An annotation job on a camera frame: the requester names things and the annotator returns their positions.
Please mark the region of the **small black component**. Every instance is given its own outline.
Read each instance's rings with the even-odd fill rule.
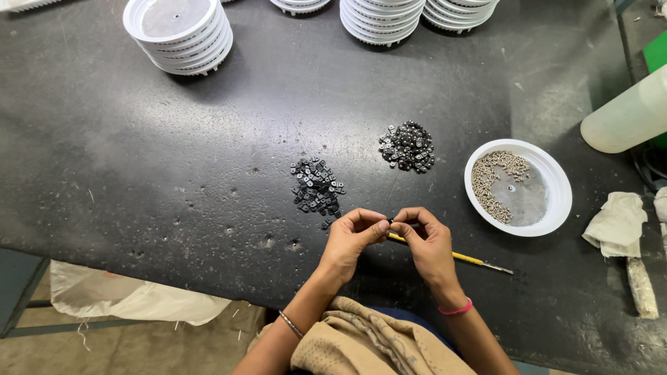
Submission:
[[[422,167],[426,164],[430,164],[426,168],[434,165],[431,135],[421,125],[406,121],[398,127],[390,125],[389,131],[380,136],[380,143],[382,158],[389,162],[390,167],[398,165],[403,171],[414,168],[418,173],[423,173]]]
[[[389,134],[383,136],[384,143],[391,146]],[[338,194],[336,192],[345,193],[342,182],[336,182],[336,176],[331,171],[331,168],[326,165],[326,161],[320,160],[319,157],[313,156],[307,159],[300,159],[298,163],[290,164],[290,172],[296,173],[299,187],[292,189],[296,194],[294,197],[294,204],[304,212],[319,212],[320,215],[327,214],[337,217],[341,216],[340,206],[338,204]],[[333,220],[327,219],[327,226]]]

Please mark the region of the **woman's right hand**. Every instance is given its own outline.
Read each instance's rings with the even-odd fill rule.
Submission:
[[[410,245],[417,271],[433,293],[443,298],[442,308],[448,311],[463,308],[468,299],[454,270],[450,229],[423,207],[402,209],[391,228]]]

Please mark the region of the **fingernail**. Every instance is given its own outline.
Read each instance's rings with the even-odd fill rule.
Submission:
[[[386,232],[389,230],[389,222],[387,220],[382,220],[379,224],[380,230]]]

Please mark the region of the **hand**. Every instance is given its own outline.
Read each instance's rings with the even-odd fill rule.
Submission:
[[[413,228],[410,224],[419,224]],[[426,208],[404,208],[394,218],[392,230],[406,239],[419,275],[431,288],[460,299],[463,291],[456,278],[452,256],[452,235]]]
[[[385,215],[358,208],[331,225],[329,241],[319,261],[319,269],[335,274],[340,285],[348,282],[364,247],[387,239],[389,222]]]

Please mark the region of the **table surface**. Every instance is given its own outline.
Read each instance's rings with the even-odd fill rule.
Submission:
[[[299,211],[290,191],[289,164],[319,155],[346,183],[344,210],[425,206],[451,228],[455,251],[516,270],[457,263],[511,357],[665,373],[667,321],[639,320],[623,262],[580,237],[608,193],[643,193],[624,155],[594,151],[578,131],[629,86],[606,3],[502,0],[470,33],[422,20],[386,48],[347,33],[336,0],[307,17],[238,0],[225,4],[234,46],[207,77],[156,68],[125,32],[123,2],[2,14],[0,246],[279,308],[327,240],[322,217]],[[386,127],[409,119],[433,135],[437,162],[424,175],[390,169],[377,151]],[[468,156],[507,137],[545,149],[570,179],[572,212],[552,234],[509,236],[468,201]],[[665,308],[666,260],[649,218],[643,259]],[[342,294],[445,330],[401,244],[370,246]]]

